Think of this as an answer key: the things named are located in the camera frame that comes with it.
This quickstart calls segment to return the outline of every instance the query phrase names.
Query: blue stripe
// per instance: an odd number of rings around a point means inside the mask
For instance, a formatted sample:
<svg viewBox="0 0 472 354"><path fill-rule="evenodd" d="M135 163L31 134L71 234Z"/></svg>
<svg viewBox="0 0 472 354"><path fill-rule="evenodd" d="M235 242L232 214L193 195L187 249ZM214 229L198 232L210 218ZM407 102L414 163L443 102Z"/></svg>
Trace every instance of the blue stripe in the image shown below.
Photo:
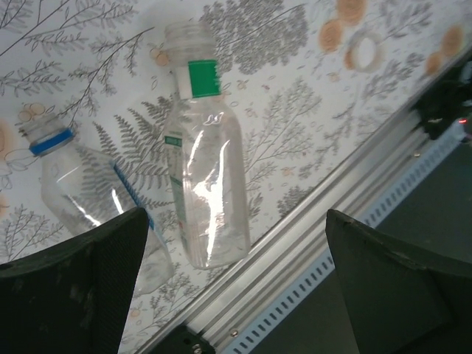
<svg viewBox="0 0 472 354"><path fill-rule="evenodd" d="M53 136L51 139L47 139L45 142L40 142L39 144L30 146L29 151L31 151L33 155L39 155L40 153L43 153L44 151L47 151L72 137L74 137L72 131L70 129L66 129L58 135Z"/></svg>

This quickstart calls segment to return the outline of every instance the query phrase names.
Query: black bracket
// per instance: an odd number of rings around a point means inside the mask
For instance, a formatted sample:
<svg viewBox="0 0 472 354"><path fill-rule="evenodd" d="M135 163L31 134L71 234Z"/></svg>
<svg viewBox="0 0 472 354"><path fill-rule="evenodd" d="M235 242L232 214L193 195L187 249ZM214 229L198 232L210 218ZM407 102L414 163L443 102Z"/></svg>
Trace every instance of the black bracket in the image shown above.
<svg viewBox="0 0 472 354"><path fill-rule="evenodd" d="M185 325L178 326L147 354L216 354L201 336Z"/></svg>

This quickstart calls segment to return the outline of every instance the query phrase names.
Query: plastic bottle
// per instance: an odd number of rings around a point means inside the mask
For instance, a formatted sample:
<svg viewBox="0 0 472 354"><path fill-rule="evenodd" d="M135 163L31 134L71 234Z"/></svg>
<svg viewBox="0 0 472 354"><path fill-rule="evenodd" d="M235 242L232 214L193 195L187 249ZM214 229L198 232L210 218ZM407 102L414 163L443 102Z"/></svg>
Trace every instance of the plastic bottle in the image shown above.
<svg viewBox="0 0 472 354"><path fill-rule="evenodd" d="M165 36L178 95L164 139L181 239L194 267L221 267L251 247L240 124L221 96L208 27L172 24Z"/></svg>
<svg viewBox="0 0 472 354"><path fill-rule="evenodd" d="M26 124L21 132L41 157L41 197L72 233L80 235L139 205L110 156L74 142L72 131L53 115ZM136 279L134 296L149 294L173 275L167 247L152 228Z"/></svg>

